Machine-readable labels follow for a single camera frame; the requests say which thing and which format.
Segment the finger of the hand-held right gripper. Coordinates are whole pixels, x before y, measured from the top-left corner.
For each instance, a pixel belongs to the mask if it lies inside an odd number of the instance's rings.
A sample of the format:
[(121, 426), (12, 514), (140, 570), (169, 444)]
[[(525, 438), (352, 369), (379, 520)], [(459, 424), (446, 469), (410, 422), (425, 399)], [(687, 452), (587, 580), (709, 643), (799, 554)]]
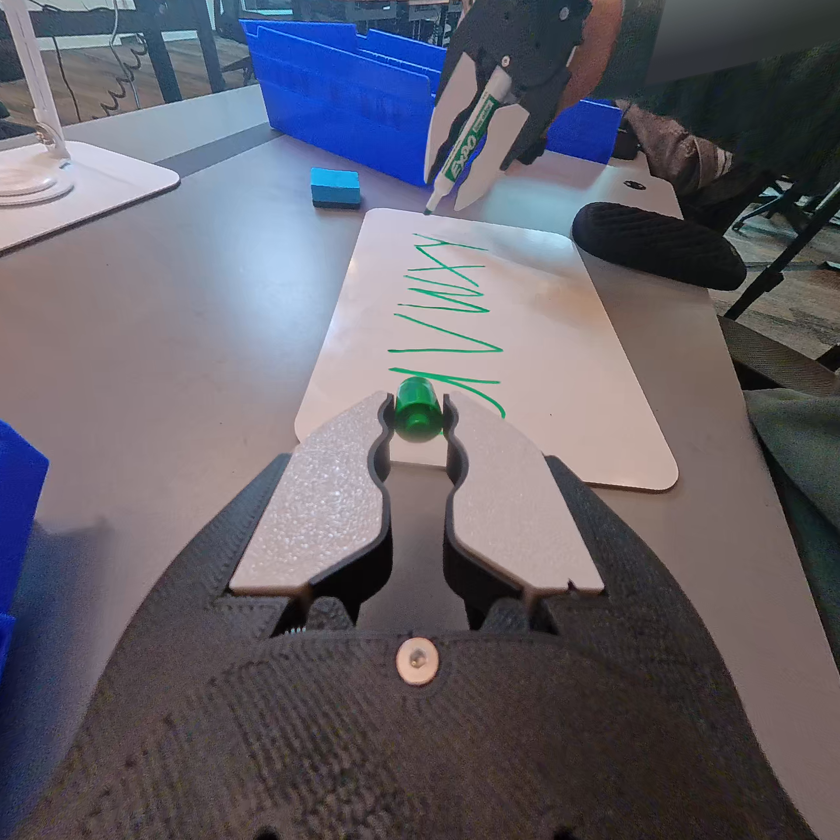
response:
[(453, 65), (446, 82), (441, 82), (427, 131), (424, 174), (428, 186), (443, 168), (464, 122), (472, 113), (479, 96), (476, 63), (466, 53)]
[(456, 212), (466, 209), (486, 195), (502, 175), (502, 164), (528, 119), (528, 111), (518, 103), (499, 106), (494, 111), (487, 126), (484, 145), (458, 189)]

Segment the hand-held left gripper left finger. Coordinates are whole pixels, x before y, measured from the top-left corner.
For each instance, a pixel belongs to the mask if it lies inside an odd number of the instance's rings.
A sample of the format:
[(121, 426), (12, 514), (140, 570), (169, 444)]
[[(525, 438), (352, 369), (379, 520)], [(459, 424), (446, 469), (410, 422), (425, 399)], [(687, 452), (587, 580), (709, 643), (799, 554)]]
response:
[(374, 392), (291, 454), (230, 579), (234, 595), (362, 603), (390, 575), (394, 396)]

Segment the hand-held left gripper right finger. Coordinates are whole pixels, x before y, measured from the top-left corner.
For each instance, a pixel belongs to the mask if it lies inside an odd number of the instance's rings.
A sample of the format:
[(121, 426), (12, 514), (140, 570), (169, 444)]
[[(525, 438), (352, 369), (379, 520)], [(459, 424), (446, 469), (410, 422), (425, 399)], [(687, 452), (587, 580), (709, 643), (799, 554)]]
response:
[(518, 597), (534, 607), (605, 584), (541, 449), (461, 393), (444, 397), (444, 575), (472, 607)]

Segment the green dry-erase marker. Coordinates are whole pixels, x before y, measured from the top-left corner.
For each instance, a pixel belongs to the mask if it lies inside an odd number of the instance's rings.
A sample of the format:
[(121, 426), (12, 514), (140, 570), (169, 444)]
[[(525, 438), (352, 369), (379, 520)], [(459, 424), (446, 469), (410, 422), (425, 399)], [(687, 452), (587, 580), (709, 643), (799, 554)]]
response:
[(441, 200), (452, 192), (478, 143), (487, 133), (489, 121), (499, 106), (498, 96), (487, 91), (479, 96), (434, 180), (434, 189), (423, 210), (424, 215), (431, 215)]

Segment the blue whiteboard eraser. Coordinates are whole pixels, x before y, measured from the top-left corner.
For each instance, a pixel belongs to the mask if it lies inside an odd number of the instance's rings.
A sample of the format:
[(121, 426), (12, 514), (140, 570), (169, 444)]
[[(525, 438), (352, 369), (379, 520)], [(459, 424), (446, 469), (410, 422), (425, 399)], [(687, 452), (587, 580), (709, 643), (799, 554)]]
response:
[(317, 208), (357, 210), (361, 207), (361, 182), (357, 171), (310, 170), (311, 202)]

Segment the green marker cap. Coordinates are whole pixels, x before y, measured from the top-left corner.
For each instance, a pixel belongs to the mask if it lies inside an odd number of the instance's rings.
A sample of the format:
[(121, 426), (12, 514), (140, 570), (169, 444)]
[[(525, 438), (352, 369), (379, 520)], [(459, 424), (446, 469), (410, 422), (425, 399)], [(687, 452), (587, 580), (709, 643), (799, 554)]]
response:
[(444, 415), (434, 386), (419, 375), (407, 377), (395, 396), (395, 434), (409, 444), (425, 444), (443, 433)]

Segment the white whiteboard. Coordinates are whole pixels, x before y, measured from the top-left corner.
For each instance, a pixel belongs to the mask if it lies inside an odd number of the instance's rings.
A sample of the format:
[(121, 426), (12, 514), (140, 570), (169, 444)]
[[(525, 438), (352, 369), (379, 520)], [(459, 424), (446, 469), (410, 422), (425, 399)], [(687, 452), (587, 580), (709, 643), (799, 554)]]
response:
[(665, 491), (677, 463), (565, 236), (366, 213), (295, 419), (299, 441), (409, 376), (463, 393), (596, 487)]

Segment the person's right hand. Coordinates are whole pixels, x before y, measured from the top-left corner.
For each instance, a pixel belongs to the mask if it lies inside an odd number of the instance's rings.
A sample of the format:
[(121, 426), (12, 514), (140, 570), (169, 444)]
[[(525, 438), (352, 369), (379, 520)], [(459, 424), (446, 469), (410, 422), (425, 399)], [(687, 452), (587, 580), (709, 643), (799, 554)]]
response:
[(598, 87), (615, 48), (623, 21), (623, 1), (592, 1), (581, 43), (570, 59), (570, 78), (555, 115), (588, 98)]

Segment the green sweatshirt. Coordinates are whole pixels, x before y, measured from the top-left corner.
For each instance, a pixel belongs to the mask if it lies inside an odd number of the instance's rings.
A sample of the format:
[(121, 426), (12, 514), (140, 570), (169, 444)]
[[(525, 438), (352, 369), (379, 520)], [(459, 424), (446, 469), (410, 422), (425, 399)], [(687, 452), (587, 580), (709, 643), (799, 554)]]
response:
[(838, 395), (773, 388), (743, 396), (838, 665)]

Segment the wooden desk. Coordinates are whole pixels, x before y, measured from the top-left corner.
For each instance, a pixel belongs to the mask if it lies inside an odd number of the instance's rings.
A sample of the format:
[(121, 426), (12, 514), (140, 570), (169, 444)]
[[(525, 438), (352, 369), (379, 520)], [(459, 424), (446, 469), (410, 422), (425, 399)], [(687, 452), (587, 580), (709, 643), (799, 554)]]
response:
[(165, 103), (181, 101), (182, 92), (164, 34), (195, 32), (211, 92), (226, 90), (208, 2), (136, 1), (132, 8), (122, 8), (118, 2), (115, 11), (112, 2), (94, 2), (91, 8), (80, 11), (59, 10), (56, 2), (25, 2), (25, 5), (34, 7), (29, 19), (38, 38), (141, 35)]

